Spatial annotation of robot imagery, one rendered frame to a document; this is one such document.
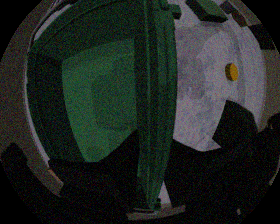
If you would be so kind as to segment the yellow short cylinder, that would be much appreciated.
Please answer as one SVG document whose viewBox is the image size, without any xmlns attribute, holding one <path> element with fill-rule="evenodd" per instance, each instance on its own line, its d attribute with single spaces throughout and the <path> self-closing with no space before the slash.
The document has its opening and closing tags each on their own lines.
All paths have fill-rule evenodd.
<svg viewBox="0 0 280 224">
<path fill-rule="evenodd" d="M 226 64 L 225 67 L 225 76 L 226 79 L 230 80 L 230 81 L 237 81 L 237 75 L 238 71 L 237 71 L 237 67 L 236 65 L 234 65 L 233 63 L 230 64 Z"/>
</svg>

